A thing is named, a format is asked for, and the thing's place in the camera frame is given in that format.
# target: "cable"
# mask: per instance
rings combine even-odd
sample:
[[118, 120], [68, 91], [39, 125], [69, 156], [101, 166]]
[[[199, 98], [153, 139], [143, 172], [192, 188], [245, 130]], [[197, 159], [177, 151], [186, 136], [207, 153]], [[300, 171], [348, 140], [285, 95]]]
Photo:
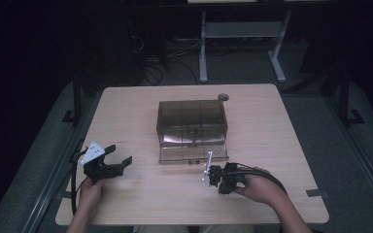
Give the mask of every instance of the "cable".
[[141, 37], [139, 36], [131, 36], [132, 39], [138, 39], [139, 41], [141, 41], [141, 47], [138, 49], [138, 50], [133, 50], [133, 52], [135, 52], [136, 54], [139, 54], [142, 49], [144, 48], [144, 40], [142, 40]]
[[283, 184], [280, 181], [278, 181], [278, 179], [276, 179], [274, 176], [272, 176], [271, 174], [266, 173], [264, 171], [253, 169], [253, 170], [232, 171], [232, 172], [222, 174], [223, 177], [231, 176], [231, 175], [232, 176], [234, 176], [234, 175], [254, 175], [254, 176], [260, 176], [260, 177], [266, 178], [269, 181], [276, 184], [285, 194], [287, 194], [287, 191], [284, 188]]
[[247, 165], [244, 165], [244, 164], [242, 164], [242, 163], [232, 163], [232, 164], [236, 164], [236, 165], [240, 165], [240, 166], [243, 166], [243, 167], [246, 167], [246, 168], [250, 168], [250, 169], [252, 169], [252, 170], [256, 170], [256, 168], [254, 168], [254, 167], [250, 167], [250, 166], [247, 166]]
[[38, 223], [38, 226], [37, 226], [37, 229], [39, 229], [41, 227], [41, 224], [42, 224], [42, 221], [44, 220], [45, 216], [47, 215], [48, 213], [48, 210], [49, 210], [49, 206], [52, 204], [53, 202], [53, 199], [55, 199], [55, 195], [58, 193], [59, 189], [62, 187], [62, 185], [65, 183], [65, 180], [68, 178], [69, 174], [72, 172], [72, 167], [68, 170], [68, 172], [65, 174], [65, 176], [63, 177], [62, 179], [62, 182], [59, 183], [59, 185], [57, 186], [57, 188], [55, 189], [55, 192], [53, 193], [53, 196], [50, 200], [50, 202], [48, 203], [48, 207], [45, 208], [45, 211], [42, 215], [42, 217], [40, 218], [39, 220], [39, 223]]
[[186, 46], [192, 46], [195, 44], [196, 41], [200, 41], [199, 39], [196, 39], [196, 38], [185, 38], [185, 39], [171, 39], [172, 42], [174, 43], [179, 43], [179, 44], [183, 44], [183, 45], [186, 45]]
[[150, 80], [150, 77], [145, 76], [145, 79], [147, 80], [147, 82], [149, 84], [151, 84], [151, 85], [158, 85], [158, 84], [160, 84], [160, 82], [163, 80], [162, 71], [155, 67], [154, 62], [153, 62], [152, 66], [147, 66], [147, 68], [152, 68], [155, 71], [155, 74], [154, 74], [154, 73], [152, 73], [149, 70], [145, 70], [146, 73], [150, 74], [150, 76], [155, 79], [155, 82], [152, 82]]
[[[212, 43], [208, 43], [206, 52], [208, 56], [225, 56], [239, 51], [239, 46], [237, 45], [237, 43], [232, 44], [232, 46], [230, 46], [226, 42], [214, 41]], [[227, 48], [227, 51], [222, 51], [222, 47]]]
[[189, 48], [186, 48], [184, 50], [179, 50], [179, 51], [176, 51], [172, 54], [169, 54], [167, 56], [167, 58], [174, 58], [174, 57], [177, 57], [177, 56], [181, 56], [181, 55], [185, 55], [187, 53], [190, 53], [192, 51], [194, 51], [196, 48], [198, 48], [199, 46], [201, 46], [201, 41], [200, 40], [197, 40], [197, 43], [195, 43], [194, 45], [192, 45], [191, 47]]
[[77, 188], [77, 193], [78, 191], [80, 190], [81, 186], [83, 185], [83, 183], [87, 180], [87, 177], [81, 182], [81, 184], [78, 186]]
[[189, 70], [189, 71], [192, 73], [192, 75], [193, 75], [193, 80], [195, 81], [195, 84], [198, 85], [198, 80], [196, 79], [195, 73], [193, 72], [193, 70], [192, 70], [189, 66], [187, 66], [185, 63], [180, 62], [180, 61], [170, 61], [170, 62], [168, 62], [168, 64], [169, 64], [169, 63], [180, 64], [180, 65], [183, 65], [183, 66], [187, 67], [188, 70]]
[[84, 155], [87, 151], [86, 150], [80, 152], [78, 156], [73, 160], [72, 163], [72, 171], [71, 171], [71, 207], [72, 207], [72, 214], [75, 215], [75, 212], [77, 211], [77, 193], [78, 190], [77, 187], [77, 168], [78, 168], [78, 160], [82, 155]]

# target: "transparent plastic box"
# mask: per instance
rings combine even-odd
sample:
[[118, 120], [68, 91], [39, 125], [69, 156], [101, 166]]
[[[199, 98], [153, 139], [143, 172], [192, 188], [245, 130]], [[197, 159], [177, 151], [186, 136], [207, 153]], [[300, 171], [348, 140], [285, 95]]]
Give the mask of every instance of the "transparent plastic box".
[[220, 100], [159, 102], [156, 131], [160, 164], [199, 164], [228, 159], [225, 110]]

